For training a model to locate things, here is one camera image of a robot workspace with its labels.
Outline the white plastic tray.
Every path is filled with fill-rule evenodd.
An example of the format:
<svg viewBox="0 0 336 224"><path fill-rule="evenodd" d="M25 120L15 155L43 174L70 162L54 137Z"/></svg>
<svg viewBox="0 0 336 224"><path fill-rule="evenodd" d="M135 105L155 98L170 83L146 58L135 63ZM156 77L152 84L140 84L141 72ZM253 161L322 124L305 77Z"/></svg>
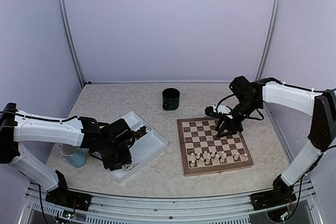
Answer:
<svg viewBox="0 0 336 224"><path fill-rule="evenodd" d="M122 168L110 171L114 180L119 184L130 178L141 168L158 157L167 149L168 146L168 141L135 112L131 111L123 115L121 118L127 122L128 126L133 131L136 131L141 126L146 126L147 134L135 141L134 145L130 148L132 156L131 164L137 164L137 167L129 172L124 172Z"/></svg>

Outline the wooden chess board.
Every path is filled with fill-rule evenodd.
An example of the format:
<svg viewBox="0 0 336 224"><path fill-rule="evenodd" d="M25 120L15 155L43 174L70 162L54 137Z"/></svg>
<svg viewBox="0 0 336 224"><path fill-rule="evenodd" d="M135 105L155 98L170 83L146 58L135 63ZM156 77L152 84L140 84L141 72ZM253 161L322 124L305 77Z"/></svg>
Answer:
<svg viewBox="0 0 336 224"><path fill-rule="evenodd" d="M254 164L250 151L247 147L243 135L239 132L235 135L224 136L218 138L215 131L218 120L215 118L190 118L178 119L177 129L180 142L180 150L182 156L182 165L184 176L198 176L214 173L229 172L239 169L251 168ZM200 153L203 157L204 151L208 151L208 156L211 157L211 152L225 152L226 160L223 164L214 164L214 157L211 157L212 164L203 167L198 167L196 154ZM191 153L195 154L195 167L190 167ZM236 153L240 154L237 161L234 160ZM248 160L242 161L241 156L248 154Z"/></svg>

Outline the white chess piece tall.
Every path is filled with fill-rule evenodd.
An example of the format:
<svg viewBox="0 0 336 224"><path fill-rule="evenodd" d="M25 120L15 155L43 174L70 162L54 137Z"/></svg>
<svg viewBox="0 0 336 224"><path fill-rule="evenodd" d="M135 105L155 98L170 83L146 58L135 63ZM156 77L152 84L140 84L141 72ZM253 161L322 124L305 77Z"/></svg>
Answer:
<svg viewBox="0 0 336 224"><path fill-rule="evenodd" d="M213 163L214 164L218 164L219 163L219 155L218 154L215 155Z"/></svg>

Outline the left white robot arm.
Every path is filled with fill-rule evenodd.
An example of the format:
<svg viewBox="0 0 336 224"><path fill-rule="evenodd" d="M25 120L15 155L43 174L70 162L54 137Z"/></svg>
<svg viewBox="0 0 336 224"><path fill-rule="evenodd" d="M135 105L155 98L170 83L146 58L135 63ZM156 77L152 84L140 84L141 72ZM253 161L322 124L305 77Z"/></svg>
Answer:
<svg viewBox="0 0 336 224"><path fill-rule="evenodd" d="M64 175L37 159L24 142L44 142L70 145L98 153L107 170L120 169L130 164L130 148L136 140L135 133L124 119L113 123L98 122L94 118L72 116L67 119L34 115L8 103L1 110L1 163L19 170L37 182L60 204L73 201Z"/></svg>

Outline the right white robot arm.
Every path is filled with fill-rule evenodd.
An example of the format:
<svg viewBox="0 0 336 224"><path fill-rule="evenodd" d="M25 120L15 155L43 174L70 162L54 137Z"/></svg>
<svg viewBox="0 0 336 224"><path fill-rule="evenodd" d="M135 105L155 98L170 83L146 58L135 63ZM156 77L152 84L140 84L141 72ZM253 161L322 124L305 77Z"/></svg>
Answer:
<svg viewBox="0 0 336 224"><path fill-rule="evenodd" d="M231 93L228 98L235 97L237 104L230 108L219 101L216 105L206 108L208 116L219 119L217 137L234 135L243 131L244 120L252 120L252 113L259 112L264 106L285 108L284 115L277 114L274 120L286 120L289 136L300 136L299 128L307 133L301 141L301 148L289 166L273 182L269 192L269 201L273 205L281 204L292 193L293 185L308 174L318 164L324 153L333 148L335 139L335 90L316 90L287 84L276 78L269 77L249 81L244 76L236 77L230 84Z"/></svg>

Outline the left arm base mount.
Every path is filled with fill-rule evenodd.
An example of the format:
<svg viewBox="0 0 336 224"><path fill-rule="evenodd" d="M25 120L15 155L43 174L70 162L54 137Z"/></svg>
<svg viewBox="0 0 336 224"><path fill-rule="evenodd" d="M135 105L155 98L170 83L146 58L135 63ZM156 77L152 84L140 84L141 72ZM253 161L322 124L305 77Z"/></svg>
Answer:
<svg viewBox="0 0 336 224"><path fill-rule="evenodd" d="M92 196L71 190L53 190L47 193L46 201L74 210L88 211Z"/></svg>

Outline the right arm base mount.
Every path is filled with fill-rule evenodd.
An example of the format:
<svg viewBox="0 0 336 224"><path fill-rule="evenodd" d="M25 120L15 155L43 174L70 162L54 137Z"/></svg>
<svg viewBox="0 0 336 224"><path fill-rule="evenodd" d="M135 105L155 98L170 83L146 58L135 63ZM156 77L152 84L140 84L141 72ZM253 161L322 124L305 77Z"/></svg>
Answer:
<svg viewBox="0 0 336 224"><path fill-rule="evenodd" d="M294 193L276 194L273 190L268 190L260 193L254 193L250 196L253 209L262 210L295 201Z"/></svg>

